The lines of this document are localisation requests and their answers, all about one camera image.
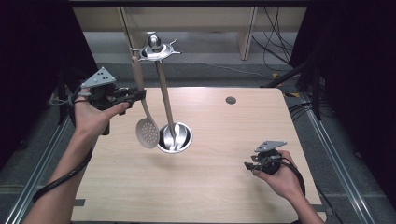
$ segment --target person's right hand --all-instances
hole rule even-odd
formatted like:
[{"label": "person's right hand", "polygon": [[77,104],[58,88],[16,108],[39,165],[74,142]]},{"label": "person's right hand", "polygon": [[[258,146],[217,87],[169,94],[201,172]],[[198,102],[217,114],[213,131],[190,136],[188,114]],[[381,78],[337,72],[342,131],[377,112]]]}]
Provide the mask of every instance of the person's right hand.
[{"label": "person's right hand", "polygon": [[[294,165],[294,167],[297,168],[288,151],[278,150],[278,152],[282,158],[286,158],[290,160]],[[273,189],[273,191],[277,195],[287,200],[291,199],[294,196],[303,195],[296,174],[289,167],[285,165],[281,165],[279,170],[273,175],[268,175],[258,170],[254,170],[253,174],[258,178],[263,179],[265,182],[267,182],[267,184]]]}]

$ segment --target background desk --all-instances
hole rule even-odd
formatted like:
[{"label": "background desk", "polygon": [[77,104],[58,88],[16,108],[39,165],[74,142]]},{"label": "background desk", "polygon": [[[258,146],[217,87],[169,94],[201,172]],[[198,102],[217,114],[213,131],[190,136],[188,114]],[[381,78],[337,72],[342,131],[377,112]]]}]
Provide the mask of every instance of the background desk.
[{"label": "background desk", "polygon": [[[244,166],[265,140],[287,141],[312,204],[321,204],[282,93],[276,89],[170,88],[174,121],[193,139],[170,155],[140,146],[139,102],[115,117],[102,136],[78,190],[73,220],[137,222],[291,223],[289,203]],[[236,98],[229,105],[225,99]],[[159,127],[167,123],[160,89],[148,89]]]}]

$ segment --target person's right arm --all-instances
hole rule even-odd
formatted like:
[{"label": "person's right arm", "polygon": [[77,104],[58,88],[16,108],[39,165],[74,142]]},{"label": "person's right arm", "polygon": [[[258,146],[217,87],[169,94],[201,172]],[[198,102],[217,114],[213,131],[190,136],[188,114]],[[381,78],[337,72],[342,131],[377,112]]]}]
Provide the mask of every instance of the person's right arm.
[{"label": "person's right arm", "polygon": [[[282,158],[288,159],[295,166],[288,151],[279,150],[278,152]],[[268,175],[261,171],[254,171],[253,174],[267,182],[277,195],[288,200],[302,223],[324,223],[311,203],[303,195],[297,176],[289,167],[281,165],[279,170],[273,175]]]}]

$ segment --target spoon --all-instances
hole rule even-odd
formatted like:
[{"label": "spoon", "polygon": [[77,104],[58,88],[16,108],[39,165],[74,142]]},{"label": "spoon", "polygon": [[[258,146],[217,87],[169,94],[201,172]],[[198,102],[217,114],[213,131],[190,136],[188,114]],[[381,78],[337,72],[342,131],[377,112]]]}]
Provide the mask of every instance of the spoon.
[{"label": "spoon", "polygon": [[[134,68],[134,81],[137,89],[142,91],[144,89],[142,67],[137,57],[132,57],[132,66]],[[149,113],[149,108],[146,99],[142,99],[143,109],[146,113],[146,118],[141,119],[136,124],[136,136],[140,144],[146,148],[154,148],[160,142],[160,131],[157,124]]]}]

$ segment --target person's left hand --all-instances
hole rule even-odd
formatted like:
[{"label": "person's left hand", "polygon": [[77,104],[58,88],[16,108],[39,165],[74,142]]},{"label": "person's left hand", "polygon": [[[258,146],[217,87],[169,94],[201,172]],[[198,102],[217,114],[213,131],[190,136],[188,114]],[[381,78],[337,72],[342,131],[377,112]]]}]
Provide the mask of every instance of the person's left hand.
[{"label": "person's left hand", "polygon": [[90,142],[95,141],[105,131],[111,118],[125,111],[129,106],[129,103],[124,102],[102,111],[94,108],[89,102],[78,102],[81,100],[86,100],[86,98],[79,96],[75,103],[75,134],[86,137]]}]

